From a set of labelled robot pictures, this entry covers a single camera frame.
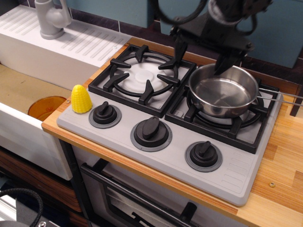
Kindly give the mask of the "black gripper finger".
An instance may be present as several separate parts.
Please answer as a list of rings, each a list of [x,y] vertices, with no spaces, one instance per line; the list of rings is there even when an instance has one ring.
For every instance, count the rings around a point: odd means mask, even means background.
[[[232,66],[237,65],[243,58],[243,51],[226,51],[219,55],[214,69],[214,75],[221,75]]]
[[[180,62],[183,59],[183,56],[187,50],[188,44],[181,38],[177,38],[175,41],[174,47],[174,59],[175,65],[179,66]]]

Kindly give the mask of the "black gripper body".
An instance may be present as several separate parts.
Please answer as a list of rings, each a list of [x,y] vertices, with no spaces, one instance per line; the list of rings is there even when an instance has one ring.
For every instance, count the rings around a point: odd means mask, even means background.
[[[254,49],[247,38],[252,32],[237,29],[241,21],[232,21],[222,12],[209,10],[186,23],[174,25],[170,35],[179,42],[202,46],[223,56],[239,57]]]

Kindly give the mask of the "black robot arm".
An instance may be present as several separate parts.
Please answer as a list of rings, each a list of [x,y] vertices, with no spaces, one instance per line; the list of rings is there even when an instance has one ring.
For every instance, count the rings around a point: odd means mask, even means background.
[[[219,54],[215,75],[227,71],[253,50],[247,36],[257,27],[257,14],[271,4],[270,0],[201,1],[195,13],[173,21],[175,53],[170,64],[179,64],[187,46],[192,44]]]

